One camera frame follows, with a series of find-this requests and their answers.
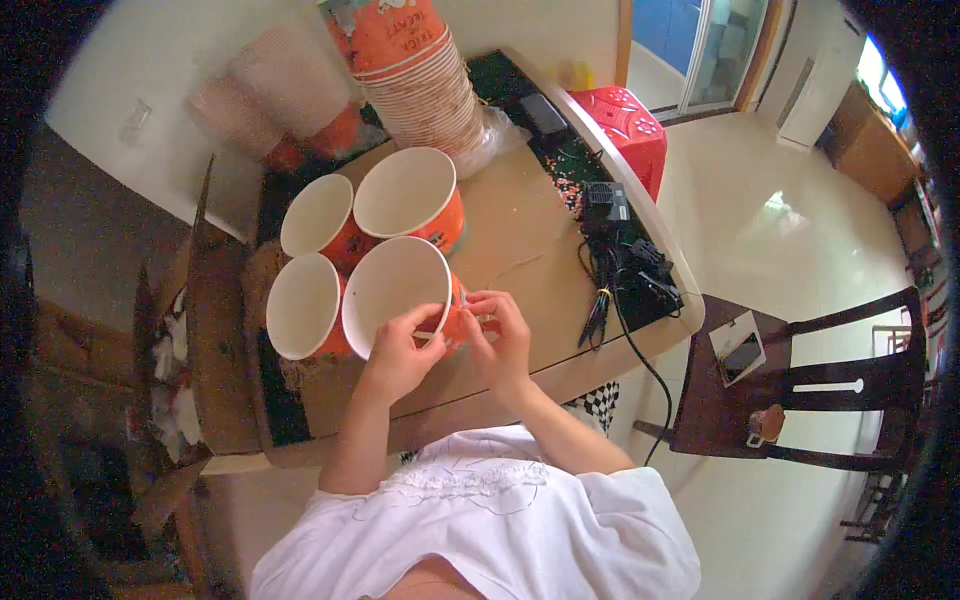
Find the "hand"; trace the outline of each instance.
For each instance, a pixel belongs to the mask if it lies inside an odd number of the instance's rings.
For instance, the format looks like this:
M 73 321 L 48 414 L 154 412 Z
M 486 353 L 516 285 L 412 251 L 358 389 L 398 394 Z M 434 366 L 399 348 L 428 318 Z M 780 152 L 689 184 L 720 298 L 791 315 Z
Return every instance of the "hand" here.
M 421 304 L 377 329 L 370 360 L 353 396 L 391 405 L 413 392 L 446 352 L 441 331 L 422 348 L 417 348 L 414 330 L 443 311 L 444 305 L 440 303 Z
M 470 362 L 495 393 L 515 389 L 530 381 L 530 327 L 514 298 L 506 292 L 477 292 L 467 296 L 463 323 L 469 336 Z M 472 317 L 493 315 L 496 322 L 483 326 Z M 483 330 L 499 333 L 487 341 Z

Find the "smartphone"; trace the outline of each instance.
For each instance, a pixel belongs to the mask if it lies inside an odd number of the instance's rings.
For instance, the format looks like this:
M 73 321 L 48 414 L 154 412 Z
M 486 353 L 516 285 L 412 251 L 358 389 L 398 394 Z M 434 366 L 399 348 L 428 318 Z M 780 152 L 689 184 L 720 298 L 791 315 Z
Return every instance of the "smartphone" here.
M 740 345 L 720 359 L 720 371 L 727 383 L 733 382 L 760 357 L 760 341 L 751 333 Z

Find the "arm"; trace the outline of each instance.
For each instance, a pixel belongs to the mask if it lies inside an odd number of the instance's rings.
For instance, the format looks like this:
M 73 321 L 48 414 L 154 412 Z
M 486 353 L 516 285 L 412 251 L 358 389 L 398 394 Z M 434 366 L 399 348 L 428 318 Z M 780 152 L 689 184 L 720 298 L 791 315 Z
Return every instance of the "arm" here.
M 615 473 L 634 468 L 618 445 L 554 402 L 529 377 L 500 392 L 555 466 L 568 473 Z
M 467 298 L 464 318 L 470 359 L 500 402 L 523 421 L 537 444 L 559 468 L 572 473 L 613 473 L 634 468 L 619 446 L 566 412 L 530 379 L 530 328 L 514 299 L 504 292 L 479 292 Z M 472 316 L 493 315 L 499 337 L 489 342 Z
M 371 493 L 383 481 L 390 407 L 413 392 L 446 351 L 442 332 L 417 348 L 414 329 L 443 309 L 442 304 L 424 304 L 377 330 L 370 361 L 347 405 L 337 443 L 320 472 L 319 488 L 324 492 Z

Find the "window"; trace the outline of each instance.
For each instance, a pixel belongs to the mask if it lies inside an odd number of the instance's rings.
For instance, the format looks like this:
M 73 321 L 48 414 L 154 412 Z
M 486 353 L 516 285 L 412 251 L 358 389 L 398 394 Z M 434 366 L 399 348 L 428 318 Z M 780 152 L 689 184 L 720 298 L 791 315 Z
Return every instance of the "window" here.
M 906 110 L 906 101 L 903 100 L 897 78 L 890 73 L 886 60 L 870 36 L 867 36 L 860 63 L 856 66 L 856 78 L 867 86 L 870 97 L 880 108 L 891 115 Z

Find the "person's left hand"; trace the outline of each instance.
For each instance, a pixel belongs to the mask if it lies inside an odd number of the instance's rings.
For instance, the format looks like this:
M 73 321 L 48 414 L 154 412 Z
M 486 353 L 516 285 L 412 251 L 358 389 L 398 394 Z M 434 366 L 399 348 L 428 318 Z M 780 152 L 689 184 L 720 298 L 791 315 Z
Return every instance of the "person's left hand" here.
M 443 311 L 441 303 L 421 304 L 377 329 L 370 360 L 360 375 L 354 397 L 391 405 L 413 392 L 446 352 L 441 331 L 423 348 L 417 348 L 413 333 L 418 325 Z

